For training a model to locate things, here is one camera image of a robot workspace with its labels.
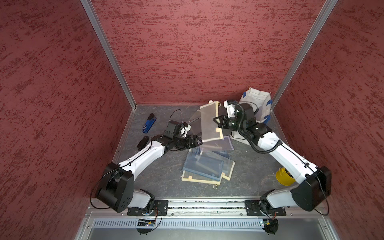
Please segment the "transparent pouch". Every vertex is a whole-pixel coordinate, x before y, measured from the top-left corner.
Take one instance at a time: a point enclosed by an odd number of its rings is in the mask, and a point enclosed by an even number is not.
[[[214,140],[205,142],[200,145],[200,149],[202,152],[205,151],[225,151],[225,150],[233,150],[231,138],[229,136],[225,136],[224,139]]]
[[[216,181],[220,181],[223,165],[224,162],[217,158],[215,159],[208,156],[196,154],[194,152],[188,152],[187,158],[182,169],[204,177],[208,177]]]
[[[218,155],[231,159],[231,155],[228,154],[228,151],[214,151],[214,153],[217,153]]]
[[[201,112],[201,139],[203,142],[223,139],[221,128],[213,121],[218,117],[218,101],[210,102],[200,107]]]
[[[196,173],[183,171],[183,175],[181,176],[181,181],[186,182],[201,182],[201,183],[207,183],[207,184],[216,184],[220,185],[221,179],[219,181],[215,181],[213,179],[210,179],[208,177],[204,177],[201,175],[198,175]]]
[[[188,135],[197,135],[198,137],[201,137],[201,113],[200,109],[198,109],[192,117],[187,122],[189,125],[191,125],[191,130],[189,130]]]
[[[215,152],[201,152],[201,156],[206,156],[211,159],[216,159],[218,161],[223,162],[223,168],[222,168],[222,177],[226,180],[231,180],[233,167],[235,166],[235,162],[232,161],[229,158],[226,158],[220,154],[217,154]]]

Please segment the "wire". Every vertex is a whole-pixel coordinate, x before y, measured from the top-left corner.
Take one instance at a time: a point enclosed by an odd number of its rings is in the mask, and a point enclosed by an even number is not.
[[[259,111],[259,106],[256,105],[256,103],[253,102],[246,102],[246,101],[240,101],[239,103],[252,103],[256,106],[256,110],[253,112],[253,114],[256,114]]]
[[[272,224],[273,223],[273,226],[276,228],[276,224],[274,223],[274,219],[275,219],[275,217],[276,217],[276,212],[275,212],[275,216],[271,219],[271,217],[266,213],[266,212],[264,212],[264,211],[262,211],[262,213],[264,213],[268,218],[269,218],[269,220],[270,220],[270,223]]]
[[[286,148],[284,145],[282,145],[282,146],[283,146],[283,148],[285,148],[286,150],[290,151],[293,155],[295,155],[295,156],[296,156],[296,157],[297,157],[303,164],[305,164],[305,163],[303,162],[303,160],[302,160],[301,158],[299,158],[294,152],[292,152],[291,150],[289,150],[288,148]],[[316,209],[314,209],[314,210],[315,210],[316,212],[318,212],[319,214],[323,215],[323,216],[328,216],[328,214],[329,214],[329,203],[328,203],[328,199],[327,199],[327,196],[325,195],[325,193],[324,193],[324,191],[323,191],[323,186],[321,185],[320,179],[319,179],[319,177],[318,177],[317,175],[316,175],[316,178],[317,178],[317,181],[319,182],[321,192],[322,192],[323,195],[324,195],[325,202],[327,203],[328,211],[327,211],[326,214],[322,214],[321,212],[317,211]]]
[[[273,152],[274,150],[276,150],[276,148],[277,148],[278,146],[280,146],[280,145],[283,144],[283,142],[279,139],[279,141],[277,141],[277,143],[276,143],[271,149],[268,149],[268,150],[265,150],[265,151],[258,150],[258,149],[255,147],[254,143],[248,139],[248,138],[250,138],[250,137],[249,137],[249,136],[246,137],[246,136],[243,135],[242,132],[240,132],[240,126],[243,124],[243,120],[244,120],[244,108],[243,108],[240,104],[238,104],[237,102],[233,102],[232,104],[238,106],[238,107],[240,108],[240,110],[242,111],[241,118],[240,118],[240,121],[239,121],[239,124],[238,124],[238,127],[237,127],[237,131],[238,131],[238,133],[239,133],[241,136],[243,136],[243,137],[249,142],[249,144],[251,145],[252,149],[253,149],[255,152],[260,153],[260,154],[267,154],[267,153]]]
[[[234,139],[246,140],[245,138],[234,137],[234,136],[232,135],[232,132],[231,132],[231,137],[234,138]]]
[[[176,109],[170,116],[169,116],[169,120],[168,121],[170,121],[170,118],[172,117],[172,115],[176,112],[176,111],[179,111],[180,110],[180,122],[182,122],[181,121],[181,109]]]
[[[97,186],[97,184],[102,180],[103,177],[107,176],[108,174],[110,174],[111,172],[115,171],[116,169],[113,169],[112,171],[110,172],[107,172],[106,174],[104,174],[102,177],[100,177],[100,179],[96,182],[95,186],[92,188],[91,190],[91,194],[89,195],[89,202],[91,203],[92,207],[96,208],[96,209],[110,209],[110,207],[95,207],[92,203],[92,193],[93,191],[95,190],[95,187]]]
[[[141,157],[141,155],[143,155],[143,154],[146,153],[148,150],[150,150],[151,147],[152,147],[152,140],[151,140],[151,145],[149,146],[149,148],[148,148],[147,150],[145,150],[142,154],[140,154],[140,155],[138,155],[137,157],[135,157],[135,159],[133,159],[132,161],[130,161],[130,162],[127,163],[126,165],[124,165],[124,166],[120,166],[120,167],[122,168],[122,167],[125,167],[125,166],[127,166],[127,165],[131,165],[131,163],[132,163],[133,161],[135,161],[136,159],[138,159],[139,157]]]
[[[161,210],[158,210],[157,207],[156,207],[156,211],[159,211],[161,213],[161,218],[160,218],[160,222],[159,224],[156,225],[156,227],[154,229],[152,229],[151,231],[147,232],[147,233],[150,233],[152,232],[153,230],[155,230],[160,224],[161,224],[161,220],[163,220],[163,212]]]
[[[155,213],[155,222],[156,222],[157,215],[158,215],[159,213],[157,212],[157,207],[155,207],[155,208],[156,208],[156,213]]]
[[[135,160],[136,160],[137,158],[139,158],[141,155],[143,155],[143,154],[146,153],[148,150],[150,150],[151,147],[152,147],[152,141],[151,141],[151,145],[149,146],[149,148],[148,148],[146,151],[144,151],[142,154],[140,154],[139,156],[137,156],[135,159],[133,159],[132,161],[130,161],[130,162],[127,163],[126,165],[124,165],[124,166],[120,166],[120,168],[125,167],[125,166],[127,166],[127,165],[130,165],[133,161],[135,161]],[[92,188],[92,190],[91,190],[91,194],[89,195],[89,202],[91,203],[92,207],[94,207],[94,208],[96,208],[96,209],[109,209],[109,208],[110,208],[110,207],[103,207],[103,208],[95,207],[95,206],[93,205],[93,203],[92,203],[92,193],[93,193],[93,191],[95,190],[97,184],[102,180],[102,178],[105,177],[105,176],[107,176],[108,174],[110,174],[110,173],[113,172],[113,171],[116,171],[116,169],[113,169],[112,171],[107,172],[106,174],[104,174],[104,175],[103,175],[103,176],[96,182],[95,186]]]

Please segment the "red textured wall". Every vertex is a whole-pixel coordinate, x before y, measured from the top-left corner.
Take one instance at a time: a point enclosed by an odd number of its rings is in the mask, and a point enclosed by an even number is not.
[[[339,0],[275,112],[291,145],[332,170],[342,239],[384,239],[384,1]]]
[[[80,1],[2,1],[0,35],[0,239],[73,240],[128,101]]]
[[[274,93],[324,0],[93,0],[138,103]]]

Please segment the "metal vent grille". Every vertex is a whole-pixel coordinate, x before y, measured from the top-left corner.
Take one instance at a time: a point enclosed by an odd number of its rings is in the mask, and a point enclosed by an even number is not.
[[[94,228],[136,228],[136,219],[96,218]],[[158,228],[203,228],[203,229],[247,229],[259,230],[263,227],[261,219],[220,219],[220,218],[163,218]]]

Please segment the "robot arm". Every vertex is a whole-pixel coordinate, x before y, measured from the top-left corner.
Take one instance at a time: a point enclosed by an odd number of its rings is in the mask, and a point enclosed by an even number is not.
[[[264,123],[257,123],[251,105],[233,100],[224,102],[227,116],[214,118],[220,128],[238,131],[258,153],[273,156],[297,183],[296,187],[272,190],[260,199],[260,210],[271,214],[280,207],[299,206],[312,211],[331,193],[331,172],[318,168],[283,143]]]
[[[164,134],[153,137],[141,151],[118,165],[110,163],[104,170],[96,197],[116,212],[122,212],[127,207],[149,212],[154,207],[154,196],[134,189],[133,182],[146,167],[167,151],[173,148],[182,151],[201,145],[202,141],[197,135],[187,135],[190,128],[185,122],[169,121]]]
[[[264,134],[263,138],[259,139],[257,146],[263,150],[269,150],[274,147],[279,140],[279,137],[274,132],[268,132]],[[313,173],[311,169],[317,169],[315,164],[297,154],[283,142],[269,154],[283,165],[299,184],[306,180],[306,175],[311,175]]]

